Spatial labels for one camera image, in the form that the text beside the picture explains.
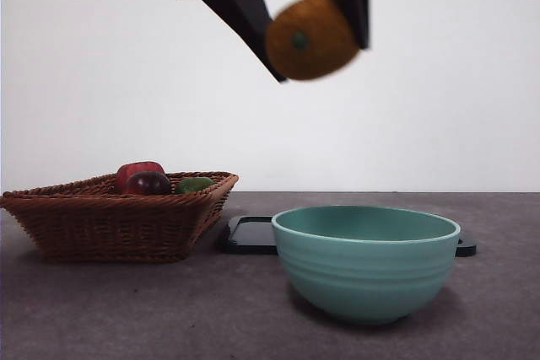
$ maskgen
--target ribbed bowl side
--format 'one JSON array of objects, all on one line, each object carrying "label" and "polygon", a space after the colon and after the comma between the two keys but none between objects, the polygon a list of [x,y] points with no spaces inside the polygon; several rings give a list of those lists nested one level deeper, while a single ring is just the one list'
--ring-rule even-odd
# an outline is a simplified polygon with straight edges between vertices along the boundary
[{"label": "ribbed bowl side", "polygon": [[315,306],[360,323],[382,323],[426,305],[448,277],[458,235],[371,243],[316,239],[274,228],[284,270]]}]

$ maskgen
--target green lime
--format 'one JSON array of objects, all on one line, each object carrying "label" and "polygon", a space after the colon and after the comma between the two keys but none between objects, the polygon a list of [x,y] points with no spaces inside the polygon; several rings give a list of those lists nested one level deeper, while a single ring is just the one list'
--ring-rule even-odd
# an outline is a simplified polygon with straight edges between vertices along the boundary
[{"label": "green lime", "polygon": [[193,193],[206,189],[209,185],[213,185],[213,180],[209,177],[186,177],[176,183],[175,194]]}]

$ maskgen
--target dark plum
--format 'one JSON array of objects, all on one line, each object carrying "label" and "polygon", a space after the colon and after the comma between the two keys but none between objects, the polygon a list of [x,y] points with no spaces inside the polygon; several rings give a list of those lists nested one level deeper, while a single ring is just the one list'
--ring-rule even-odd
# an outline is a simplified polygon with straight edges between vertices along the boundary
[{"label": "dark plum", "polygon": [[160,172],[137,172],[127,179],[126,194],[140,194],[144,196],[163,196],[170,194],[169,178]]}]

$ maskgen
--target red apple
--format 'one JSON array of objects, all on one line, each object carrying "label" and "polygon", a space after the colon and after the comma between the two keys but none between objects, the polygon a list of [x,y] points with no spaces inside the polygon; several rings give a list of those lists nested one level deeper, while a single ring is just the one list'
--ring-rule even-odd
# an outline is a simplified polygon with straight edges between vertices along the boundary
[{"label": "red apple", "polygon": [[165,174],[165,171],[163,170],[161,165],[155,162],[135,162],[133,164],[124,164],[116,172],[116,178],[115,178],[116,192],[119,194],[124,194],[126,192],[127,179],[129,179],[131,175],[134,175],[137,172],[146,172],[146,171],[160,172],[162,174]]},{"label": "red apple", "polygon": [[137,172],[127,179],[125,193],[163,196],[170,194],[170,181],[167,176],[160,172]]}]

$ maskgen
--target bowl rim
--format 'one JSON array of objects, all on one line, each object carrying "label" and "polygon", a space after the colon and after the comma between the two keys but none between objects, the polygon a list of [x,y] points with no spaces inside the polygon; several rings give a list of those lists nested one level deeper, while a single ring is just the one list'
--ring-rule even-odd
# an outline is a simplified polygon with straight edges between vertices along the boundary
[{"label": "bowl rim", "polygon": [[[278,218],[289,213],[289,212],[296,212],[296,211],[302,211],[307,209],[313,209],[313,208],[329,208],[329,207],[358,207],[358,208],[376,208],[380,210],[387,210],[387,211],[401,211],[401,212],[411,212],[415,214],[421,214],[425,215],[426,217],[432,217],[432,218],[438,218],[441,219],[450,225],[454,227],[454,231],[452,231],[449,234],[436,236],[434,238],[427,238],[427,239],[405,239],[405,240],[374,240],[374,239],[350,239],[350,238],[339,238],[336,236],[324,236],[324,235],[317,235],[317,234],[308,234],[307,232],[300,232],[293,229],[285,228],[283,225],[280,225],[278,223]],[[432,214],[431,212],[423,212],[418,210],[411,210],[408,208],[398,208],[398,207],[388,207],[388,206],[365,206],[365,205],[356,205],[356,204],[325,204],[321,206],[306,206],[306,207],[296,207],[291,208],[289,210],[285,210],[282,212],[278,212],[277,214],[272,216],[272,226],[273,228],[282,230],[286,233],[303,236],[303,237],[309,237],[309,238],[315,238],[320,240],[332,240],[332,241],[342,241],[342,242],[353,242],[353,243],[362,243],[362,244],[424,244],[424,243],[430,243],[430,242],[436,242],[440,240],[445,239],[451,239],[456,237],[460,234],[462,228],[460,225],[449,218],[442,217],[441,215]]]}]

